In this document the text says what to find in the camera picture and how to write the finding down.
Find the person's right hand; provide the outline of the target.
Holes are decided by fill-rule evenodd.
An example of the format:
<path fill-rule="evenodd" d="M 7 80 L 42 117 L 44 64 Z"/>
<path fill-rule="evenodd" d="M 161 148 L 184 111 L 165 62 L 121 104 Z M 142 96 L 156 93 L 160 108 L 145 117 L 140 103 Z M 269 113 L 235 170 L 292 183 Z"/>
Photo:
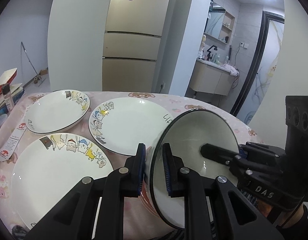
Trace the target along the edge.
<path fill-rule="evenodd" d="M 258 200 L 257 208 L 264 217 L 268 218 L 270 214 L 273 215 L 273 206 Z M 273 224 L 282 228 L 288 228 L 297 223 L 304 214 L 304 203 L 301 203 L 293 211 L 280 212 L 278 217 L 275 218 Z"/>

